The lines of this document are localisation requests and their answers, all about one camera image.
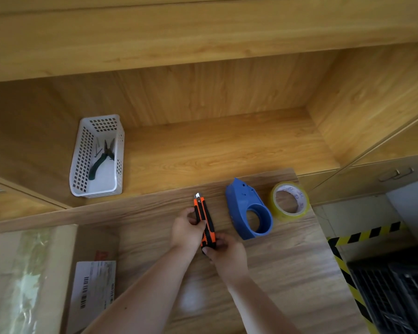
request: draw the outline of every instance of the pliers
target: pliers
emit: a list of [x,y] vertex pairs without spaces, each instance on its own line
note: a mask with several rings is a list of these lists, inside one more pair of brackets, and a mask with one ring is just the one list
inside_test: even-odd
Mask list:
[[104,152],[102,153],[101,157],[93,164],[88,173],[88,179],[94,180],[96,178],[96,171],[98,167],[107,159],[107,156],[110,157],[111,160],[114,160],[114,138],[110,143],[110,148],[107,147],[107,141],[104,142]]
[[206,247],[206,246],[209,246],[215,249],[216,247],[215,230],[213,228],[212,219],[210,217],[205,198],[201,197],[200,194],[197,193],[193,200],[193,206],[195,208],[195,216],[196,216],[197,224],[202,220],[206,222],[205,232],[203,233],[203,239],[201,240],[201,249],[203,249],[203,247]]

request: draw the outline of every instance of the forearm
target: forearm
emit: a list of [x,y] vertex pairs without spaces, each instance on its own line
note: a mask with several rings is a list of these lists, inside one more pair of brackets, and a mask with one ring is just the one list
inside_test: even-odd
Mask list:
[[248,334],[300,334],[251,278],[245,278],[233,286],[228,286],[228,290]]
[[169,250],[83,333],[161,333],[192,258]]

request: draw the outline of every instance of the perforated basket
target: perforated basket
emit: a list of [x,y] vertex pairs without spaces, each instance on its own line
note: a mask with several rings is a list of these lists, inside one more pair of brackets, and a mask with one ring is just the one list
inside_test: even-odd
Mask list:
[[[119,195],[123,191],[124,129],[119,115],[82,118],[70,169],[73,195],[86,198]],[[107,157],[98,167],[94,180],[88,179],[90,168],[110,147],[114,139],[114,161]]]

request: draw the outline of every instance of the barcode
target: barcode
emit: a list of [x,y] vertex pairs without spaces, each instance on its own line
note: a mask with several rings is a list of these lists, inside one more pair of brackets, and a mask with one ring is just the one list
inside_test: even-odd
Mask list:
[[88,292],[88,282],[90,280],[89,276],[84,277],[84,284],[82,285],[82,296],[81,296],[81,309],[85,308],[87,302],[87,292]]
[[110,290],[110,303],[113,302],[114,297],[114,284],[111,284],[111,290]]

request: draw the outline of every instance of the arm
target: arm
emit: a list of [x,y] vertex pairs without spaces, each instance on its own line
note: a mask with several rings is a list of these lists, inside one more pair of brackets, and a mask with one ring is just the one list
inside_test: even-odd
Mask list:
[[138,281],[88,326],[83,334],[161,333],[181,281],[199,248],[205,223],[192,225],[190,207],[172,226],[171,247]]
[[248,334],[300,334],[249,276],[242,243],[227,234],[217,234],[217,250],[203,248],[228,287]]

